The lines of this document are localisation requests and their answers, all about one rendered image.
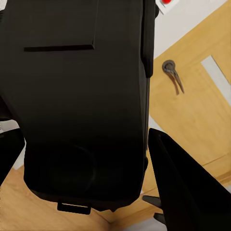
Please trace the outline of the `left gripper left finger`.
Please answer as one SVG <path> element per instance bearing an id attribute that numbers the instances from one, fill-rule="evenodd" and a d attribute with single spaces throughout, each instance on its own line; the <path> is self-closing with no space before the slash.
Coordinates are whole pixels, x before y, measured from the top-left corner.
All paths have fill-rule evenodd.
<path id="1" fill-rule="evenodd" d="M 20 128 L 0 134 L 0 186 L 25 147 Z"/>

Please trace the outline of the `digital camera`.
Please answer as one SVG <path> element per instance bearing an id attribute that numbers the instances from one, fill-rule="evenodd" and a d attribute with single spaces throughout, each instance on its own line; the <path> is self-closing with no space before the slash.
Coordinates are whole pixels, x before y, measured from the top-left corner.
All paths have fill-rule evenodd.
<path id="1" fill-rule="evenodd" d="M 155 0 L 7 0 L 0 121 L 26 140 L 24 181 L 58 211 L 140 196 L 148 166 Z"/>

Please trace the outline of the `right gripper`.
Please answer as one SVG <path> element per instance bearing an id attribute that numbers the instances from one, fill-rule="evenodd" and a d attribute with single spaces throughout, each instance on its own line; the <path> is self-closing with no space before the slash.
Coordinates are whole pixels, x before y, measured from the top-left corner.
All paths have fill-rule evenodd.
<path id="1" fill-rule="evenodd" d="M 162 204 L 161 204 L 161 200 L 160 200 L 160 197 L 154 197 L 154 196 L 151 196 L 151 195 L 143 195 L 141 197 L 141 200 L 144 200 L 160 209 L 162 209 Z M 165 222 L 165 217 L 164 217 L 164 214 L 163 213 L 153 213 L 153 216 L 151 218 L 154 218 L 156 219 L 157 221 L 161 222 L 162 224 L 166 225 L 166 222 Z"/>

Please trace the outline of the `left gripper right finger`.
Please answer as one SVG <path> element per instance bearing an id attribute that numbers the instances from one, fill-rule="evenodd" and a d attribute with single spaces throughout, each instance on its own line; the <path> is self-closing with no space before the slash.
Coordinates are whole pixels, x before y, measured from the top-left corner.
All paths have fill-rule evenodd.
<path id="1" fill-rule="evenodd" d="M 231 231 L 231 193 L 169 135 L 149 129 L 148 149 L 167 231 Z"/>

